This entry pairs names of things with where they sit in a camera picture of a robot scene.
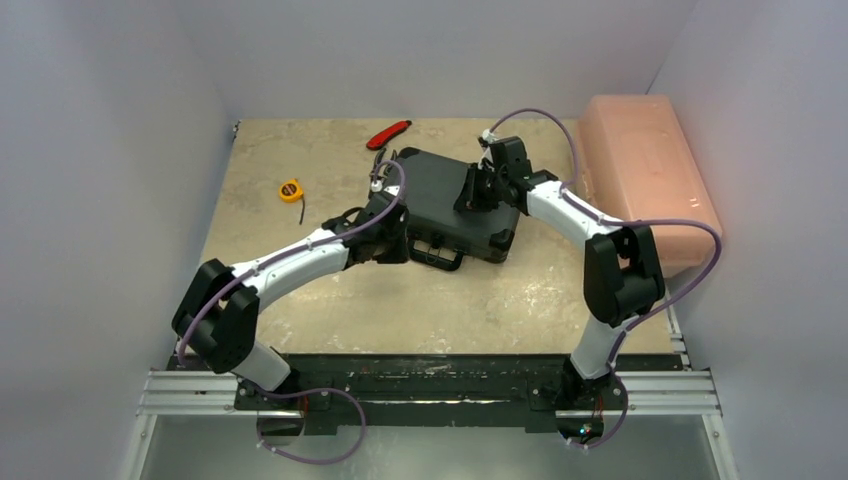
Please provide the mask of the black poker set case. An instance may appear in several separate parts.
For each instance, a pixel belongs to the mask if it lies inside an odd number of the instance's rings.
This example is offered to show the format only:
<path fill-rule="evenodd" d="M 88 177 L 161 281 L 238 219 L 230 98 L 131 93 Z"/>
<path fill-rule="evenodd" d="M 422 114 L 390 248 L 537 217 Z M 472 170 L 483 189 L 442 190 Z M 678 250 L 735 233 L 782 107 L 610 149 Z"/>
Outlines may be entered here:
<path fill-rule="evenodd" d="M 391 159 L 405 173 L 407 249 L 412 261 L 452 272 L 466 257 L 506 261 L 520 212 L 493 198 L 472 198 L 474 164 L 405 147 Z"/>

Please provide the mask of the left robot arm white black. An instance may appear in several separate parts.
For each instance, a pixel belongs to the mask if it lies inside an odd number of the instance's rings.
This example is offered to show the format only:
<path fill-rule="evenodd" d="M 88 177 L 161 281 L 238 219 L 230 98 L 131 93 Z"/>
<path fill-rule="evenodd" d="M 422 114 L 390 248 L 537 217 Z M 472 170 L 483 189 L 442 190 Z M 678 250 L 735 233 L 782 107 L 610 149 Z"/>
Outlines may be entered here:
<path fill-rule="evenodd" d="M 308 283 L 353 266 L 408 261 L 408 209 L 391 193 L 372 195 L 323 222 L 302 240 L 254 260 L 200 265 L 176 313 L 177 359 L 192 352 L 216 374 L 232 373 L 259 388 L 272 408 L 297 399 L 298 382 L 283 355 L 257 338 L 260 314 Z"/>

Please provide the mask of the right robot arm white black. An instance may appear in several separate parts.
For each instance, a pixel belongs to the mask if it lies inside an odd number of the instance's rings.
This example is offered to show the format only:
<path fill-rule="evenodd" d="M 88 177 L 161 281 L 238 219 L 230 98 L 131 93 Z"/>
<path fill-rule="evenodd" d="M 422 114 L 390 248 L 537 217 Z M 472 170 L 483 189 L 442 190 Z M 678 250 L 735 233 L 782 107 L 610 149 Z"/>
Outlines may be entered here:
<path fill-rule="evenodd" d="M 576 407 L 596 399 L 611 378 L 626 329 L 665 295 L 654 235 L 629 226 L 571 193 L 547 170 L 535 170 L 517 137 L 478 139 L 480 161 L 468 167 L 455 210 L 517 209 L 560 233 L 583 253 L 583 298 L 589 319 L 563 366 L 561 392 Z"/>

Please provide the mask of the black pliers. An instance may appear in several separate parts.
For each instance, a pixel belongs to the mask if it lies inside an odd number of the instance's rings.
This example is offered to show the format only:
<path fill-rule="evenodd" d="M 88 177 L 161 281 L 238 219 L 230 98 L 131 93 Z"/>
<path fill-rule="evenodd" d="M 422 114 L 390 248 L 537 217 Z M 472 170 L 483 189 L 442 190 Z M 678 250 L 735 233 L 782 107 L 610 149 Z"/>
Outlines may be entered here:
<path fill-rule="evenodd" d="M 385 161 L 395 161 L 397 159 L 398 153 L 396 150 L 392 150 L 390 154 L 387 153 L 387 148 L 383 147 L 377 151 L 374 159 L 372 169 L 369 173 L 369 192 L 368 197 L 371 197 L 373 194 L 380 192 L 386 180 L 388 179 L 392 166 L 387 164 L 384 165 Z"/>

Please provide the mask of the yellow tape measure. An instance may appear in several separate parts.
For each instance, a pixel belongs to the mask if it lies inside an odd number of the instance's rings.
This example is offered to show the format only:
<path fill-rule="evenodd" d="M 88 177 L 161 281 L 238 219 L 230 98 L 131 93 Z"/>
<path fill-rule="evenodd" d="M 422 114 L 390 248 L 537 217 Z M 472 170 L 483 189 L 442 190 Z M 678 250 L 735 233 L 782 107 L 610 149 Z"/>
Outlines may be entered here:
<path fill-rule="evenodd" d="M 305 193 L 297 179 L 290 179 L 282 183 L 278 190 L 279 198 L 286 204 L 299 204 L 300 214 L 298 224 L 302 225 L 305 217 L 306 201 Z"/>

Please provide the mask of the pink plastic storage box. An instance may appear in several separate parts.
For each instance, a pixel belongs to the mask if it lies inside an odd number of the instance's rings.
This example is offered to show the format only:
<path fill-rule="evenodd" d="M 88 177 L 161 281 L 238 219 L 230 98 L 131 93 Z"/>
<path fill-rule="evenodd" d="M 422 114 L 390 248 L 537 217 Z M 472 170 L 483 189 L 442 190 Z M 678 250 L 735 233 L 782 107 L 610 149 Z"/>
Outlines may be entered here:
<path fill-rule="evenodd" d="M 596 95 L 578 119 L 576 140 L 576 190 L 603 213 L 722 230 L 668 97 Z"/>

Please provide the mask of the red handled knife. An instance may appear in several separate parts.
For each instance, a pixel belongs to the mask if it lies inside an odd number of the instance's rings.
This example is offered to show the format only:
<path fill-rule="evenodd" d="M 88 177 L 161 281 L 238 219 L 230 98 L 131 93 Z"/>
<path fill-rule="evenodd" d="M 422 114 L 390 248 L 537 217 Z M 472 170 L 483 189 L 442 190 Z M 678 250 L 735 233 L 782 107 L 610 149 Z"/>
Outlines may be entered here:
<path fill-rule="evenodd" d="M 387 146 L 387 144 L 404 133 L 412 126 L 413 122 L 411 120 L 402 120 L 395 122 L 378 133 L 374 134 L 365 144 L 365 147 L 369 151 L 379 151 Z"/>

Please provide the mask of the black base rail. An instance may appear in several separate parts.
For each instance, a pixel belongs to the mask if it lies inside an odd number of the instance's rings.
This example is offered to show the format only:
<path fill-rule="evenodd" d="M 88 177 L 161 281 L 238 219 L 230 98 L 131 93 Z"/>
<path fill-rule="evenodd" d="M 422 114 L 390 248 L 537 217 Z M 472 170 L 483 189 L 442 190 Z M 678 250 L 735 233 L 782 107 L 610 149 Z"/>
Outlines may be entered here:
<path fill-rule="evenodd" d="M 153 378 L 151 402 L 187 414 L 240 414 L 271 435 L 342 426 L 521 428 L 595 438 L 622 412 L 666 412 L 687 379 L 671 354 L 635 354 L 584 395 L 563 395 L 564 354 L 296 354 L 273 395 L 200 361 Z"/>

